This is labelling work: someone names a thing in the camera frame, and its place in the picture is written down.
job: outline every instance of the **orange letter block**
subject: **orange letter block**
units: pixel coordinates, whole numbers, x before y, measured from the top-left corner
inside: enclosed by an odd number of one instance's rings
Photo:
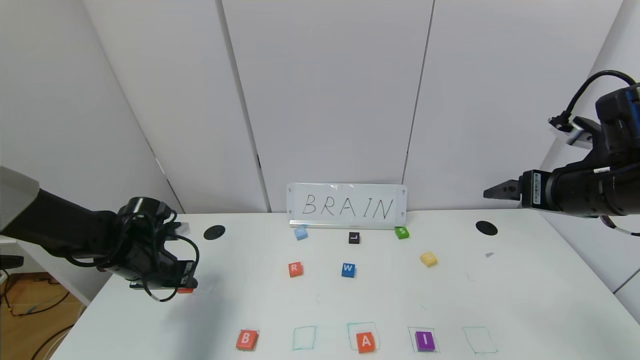
[[[289,277],[300,275],[302,275],[302,263],[297,262],[289,264]]]
[[[376,341],[373,339],[373,334],[370,332],[361,332],[356,334],[356,341],[358,342],[358,352],[372,352],[376,350]]]
[[[236,348],[238,350],[253,351],[255,348],[255,342],[258,340],[258,332],[253,330],[242,330],[238,335],[238,341],[236,342]]]

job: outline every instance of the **letter r block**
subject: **letter r block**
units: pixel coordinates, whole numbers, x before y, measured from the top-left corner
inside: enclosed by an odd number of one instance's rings
[[[296,277],[302,275],[302,263],[291,263],[289,264],[289,277]]]

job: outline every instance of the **white wall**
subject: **white wall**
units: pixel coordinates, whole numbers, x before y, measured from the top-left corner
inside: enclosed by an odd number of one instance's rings
[[[640,276],[636,275],[620,291],[616,297],[627,311],[640,323]]]
[[[430,0],[224,1],[264,182],[402,181]]]
[[[84,3],[184,210],[267,211],[219,2]]]
[[[591,72],[604,69],[620,70],[639,81],[638,34],[640,34],[640,1],[625,0]],[[600,96],[625,86],[627,85],[622,80],[616,78],[596,80],[582,96],[573,114],[597,121],[595,101]],[[584,149],[556,144],[547,156],[550,161],[545,164],[544,170],[580,161],[587,153]],[[638,238],[613,231],[599,220],[553,214],[544,214],[544,216],[585,259],[609,289],[615,290],[640,267],[640,259],[637,256],[640,253]],[[618,225],[632,231],[640,229],[638,220],[640,216],[637,215],[614,218]],[[636,313],[635,316],[636,319],[640,319],[640,313]]]
[[[536,168],[621,0],[436,1],[404,175],[410,209],[508,208],[483,191]]]
[[[179,205],[80,0],[0,0],[0,161],[89,209]],[[109,277],[24,248],[87,304]]]

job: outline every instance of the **black cable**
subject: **black cable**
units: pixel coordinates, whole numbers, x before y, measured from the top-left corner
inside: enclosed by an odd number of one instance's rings
[[[11,309],[11,304],[9,304],[9,299],[6,297],[6,293],[11,290],[9,289],[9,282],[11,281],[11,275],[9,275],[8,272],[6,272],[6,270],[2,270],[4,272],[4,274],[6,275],[6,282],[4,283],[4,302],[6,303],[7,307],[9,309]]]
[[[52,308],[56,307],[57,305],[59,305],[61,302],[63,302],[63,301],[67,298],[67,296],[69,296],[69,291],[67,291],[67,293],[65,294],[65,296],[64,296],[64,297],[62,297],[62,299],[60,299],[60,301],[58,301],[57,303],[55,303],[55,304],[53,304],[53,305],[51,305],[51,306],[47,307],[46,309],[42,309],[42,310],[38,310],[38,311],[32,311],[32,312],[30,312],[30,313],[18,314],[18,315],[14,315],[14,316],[19,317],[19,318],[22,318],[23,316],[27,316],[27,315],[33,315],[33,314],[44,313],[45,311],[50,310],[50,309],[52,309]]]
[[[98,261],[92,261],[91,263],[83,263],[81,261],[78,261],[76,259],[74,259],[71,256],[66,256],[65,259],[72,263],[75,266],[80,266],[83,268],[93,268],[95,266],[102,266],[102,265],[106,265],[106,263],[110,262],[117,254],[118,251],[120,250],[120,247],[122,246],[124,240],[125,240],[125,232],[126,230],[129,229],[129,221],[131,221],[132,218],[134,217],[138,217],[140,215],[143,215],[144,218],[147,218],[147,214],[144,212],[137,212],[137,213],[131,213],[128,214],[126,216],[124,216],[122,218],[123,222],[122,222],[122,230],[120,231],[120,236],[118,237],[118,243],[116,244],[116,246],[113,248],[113,250],[106,256],[106,258],[104,258],[103,260],[100,260],[100,262]],[[153,222],[151,219],[149,219],[150,224],[151,224],[151,231],[153,233]]]
[[[178,213],[175,210],[172,210],[172,217],[169,221],[167,221],[166,223],[160,225],[160,227],[158,228],[154,238],[157,239],[158,236],[162,236],[162,238],[165,238],[167,236],[171,236],[176,238],[177,235],[175,233],[170,232],[170,230],[172,229],[172,224],[175,222],[175,219],[178,217]],[[156,264],[158,264],[160,262],[160,257],[159,257],[159,253],[157,252],[156,249],[154,250],[154,254],[155,254],[155,258],[154,261],[156,262]],[[178,261],[174,260],[173,261],[173,265],[174,267],[178,266]],[[171,281],[179,281],[181,278],[183,278],[185,276],[185,274],[178,274],[178,275],[173,275],[173,274],[163,274],[162,272],[156,272],[154,275],[154,277],[158,277],[160,279],[163,280],[171,280]]]
[[[629,85],[634,85],[636,84],[636,81],[630,77],[629,75],[625,74],[622,71],[617,71],[617,70],[603,70],[603,71],[598,71],[595,74],[591,75],[585,82],[584,84],[582,84],[582,86],[580,86],[580,88],[578,89],[578,92],[575,93],[575,95],[573,96],[573,98],[571,99],[571,101],[569,102],[569,105],[566,107],[566,112],[567,113],[571,113],[573,111],[573,108],[575,107],[575,104],[578,102],[578,99],[580,99],[580,96],[582,96],[582,94],[584,93],[585,90],[587,90],[587,87],[589,87],[589,85],[597,78],[601,77],[601,76],[615,76],[616,78],[622,79],[624,81],[627,82],[627,84]]]
[[[38,356],[38,353],[40,353],[40,351],[42,350],[42,348],[45,347],[46,344],[48,344],[51,340],[53,340],[56,336],[62,334],[63,332],[65,332],[65,330],[69,330],[71,329],[75,324],[69,325],[66,328],[56,332],[55,334],[53,334],[49,339],[46,339],[42,345],[40,345],[40,347],[38,348],[38,350],[36,350],[36,352],[33,354],[33,356],[31,356],[31,360],[35,360],[36,356]]]
[[[53,279],[51,279],[50,277],[41,277],[39,279],[33,279],[33,282],[46,281],[47,284],[49,284],[49,285],[60,285],[59,282],[55,282],[55,281],[52,281],[52,280]]]
[[[149,290],[149,285],[147,284],[147,277],[145,276],[145,274],[142,274],[142,288],[145,290],[145,293],[147,293],[147,295],[149,295],[155,301],[159,301],[159,302],[167,302],[167,301],[173,299],[175,294],[178,293],[178,286],[176,286],[173,289],[173,293],[171,295],[169,295],[168,297],[165,297],[164,299],[160,299],[159,297],[157,297],[154,294],[152,294],[151,290]]]
[[[191,271],[195,272],[196,270],[196,266],[198,266],[198,263],[200,262],[200,250],[198,249],[198,245],[196,245],[193,241],[191,241],[191,239],[186,238],[184,236],[178,235],[178,234],[169,234],[170,236],[173,236],[176,239],[180,239],[180,240],[184,240],[186,242],[189,243],[189,245],[191,245],[191,247],[193,247],[193,250],[196,252],[196,259],[193,262],[193,266],[191,267]]]
[[[154,222],[151,218],[148,218],[146,216],[144,216],[143,218],[147,219],[147,222],[149,222],[149,230],[151,231],[151,237],[149,238],[149,241],[151,242],[151,252],[153,253],[153,256],[151,257],[151,259],[154,262],[154,266],[156,268],[157,271],[160,270],[160,257],[158,255],[158,249],[157,249],[157,231],[154,230]]]
[[[63,302],[63,301],[67,298],[67,296],[69,296],[69,292],[67,291],[67,293],[65,294],[65,296],[64,296],[62,299],[60,299],[60,301],[58,301],[57,303],[55,303],[55,304],[53,304],[53,305],[51,305],[51,306],[47,307],[46,309],[42,309],[42,310],[38,310],[38,311],[31,311],[31,312],[29,312],[29,311],[28,311],[28,312],[26,312],[26,313],[22,313],[22,314],[17,314],[17,315],[16,315],[16,314],[14,314],[14,313],[13,313],[13,309],[11,308],[11,303],[9,302],[9,298],[6,296],[6,294],[9,292],[9,290],[11,290],[11,289],[9,289],[9,288],[8,288],[8,286],[9,286],[9,273],[8,273],[8,272],[6,272],[6,270],[2,270],[2,271],[3,271],[3,272],[6,274],[6,276],[7,276],[7,278],[6,278],[6,282],[5,282],[5,284],[4,284],[4,302],[6,303],[6,306],[7,306],[7,308],[9,309],[9,313],[11,314],[11,316],[13,316],[13,317],[15,317],[15,318],[22,318],[22,317],[25,317],[25,316],[27,316],[27,315],[33,315],[33,314],[44,313],[45,311],[50,310],[50,309],[52,309],[52,308],[54,308],[54,307],[58,306],[61,302]]]

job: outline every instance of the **letter b block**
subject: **letter b block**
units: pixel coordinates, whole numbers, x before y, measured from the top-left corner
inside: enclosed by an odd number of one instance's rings
[[[255,342],[258,340],[258,332],[253,330],[242,330],[238,335],[236,348],[238,350],[253,351]]]

